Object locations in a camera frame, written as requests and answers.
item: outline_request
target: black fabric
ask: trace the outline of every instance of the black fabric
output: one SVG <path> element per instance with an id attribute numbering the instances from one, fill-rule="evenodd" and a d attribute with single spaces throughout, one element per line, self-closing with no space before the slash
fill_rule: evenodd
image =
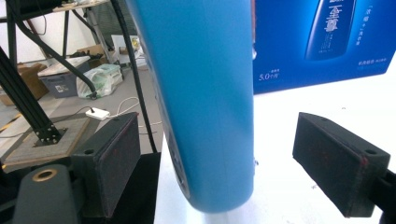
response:
<path id="1" fill-rule="evenodd" d="M 83 224 L 97 223 L 138 223 L 154 222 L 157 198 L 158 174 L 160 171 L 160 153 L 142 155 L 132 173 L 125 191 L 109 219 L 82 218 Z"/>

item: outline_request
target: blue bottle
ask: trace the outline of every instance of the blue bottle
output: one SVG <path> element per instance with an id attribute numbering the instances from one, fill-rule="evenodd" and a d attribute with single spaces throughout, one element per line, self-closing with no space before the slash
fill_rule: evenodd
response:
<path id="1" fill-rule="evenodd" d="M 141 35 L 178 184 L 207 213 L 253 191 L 250 0 L 127 0 Z"/>
<path id="2" fill-rule="evenodd" d="M 347 51 L 356 0 L 320 0 L 306 46 L 307 60 L 327 60 Z"/>

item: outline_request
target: plastic container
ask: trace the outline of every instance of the plastic container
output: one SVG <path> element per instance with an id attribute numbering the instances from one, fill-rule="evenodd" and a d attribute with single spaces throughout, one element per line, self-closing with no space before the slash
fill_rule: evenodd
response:
<path id="1" fill-rule="evenodd" d="M 78 71 L 85 73 L 90 70 L 88 60 L 90 56 L 66 59 L 75 66 Z M 64 67 L 61 63 L 56 63 L 49 68 L 38 73 L 44 85 L 55 98 L 64 98 L 77 95 L 76 76 Z"/>
<path id="2" fill-rule="evenodd" d="M 127 0 L 157 88 L 177 181 L 198 210 L 253 191 L 250 1 Z"/>

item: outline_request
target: plastic bag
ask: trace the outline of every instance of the plastic bag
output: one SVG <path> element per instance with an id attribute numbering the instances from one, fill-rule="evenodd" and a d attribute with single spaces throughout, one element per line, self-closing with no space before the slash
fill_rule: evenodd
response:
<path id="1" fill-rule="evenodd" d="M 96 88 L 97 97 L 110 95 L 119 83 L 122 82 L 120 67 L 114 64 L 102 64 L 97 68 L 84 73 Z M 78 97 L 87 98 L 92 93 L 88 85 L 79 77 L 76 81 Z"/>

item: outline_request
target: white wall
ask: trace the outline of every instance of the white wall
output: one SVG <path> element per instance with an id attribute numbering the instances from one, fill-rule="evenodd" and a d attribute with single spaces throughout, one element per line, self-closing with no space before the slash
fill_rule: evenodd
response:
<path id="1" fill-rule="evenodd" d="M 5 17 L 6 1 L 0 0 L 0 17 Z M 47 19 L 47 32 L 40 38 L 51 48 L 62 55 L 64 38 L 64 12 L 50 13 L 45 15 Z M 44 32 L 45 20 L 43 17 L 31 19 L 39 34 Z M 91 31 L 70 11 L 69 31 L 67 38 L 67 54 L 76 52 L 77 49 L 95 45 Z M 8 54 L 7 25 L 0 23 L 0 46 Z M 40 48 L 26 37 L 17 27 L 17 55 L 18 63 L 27 63 L 43 60 L 44 55 Z"/>

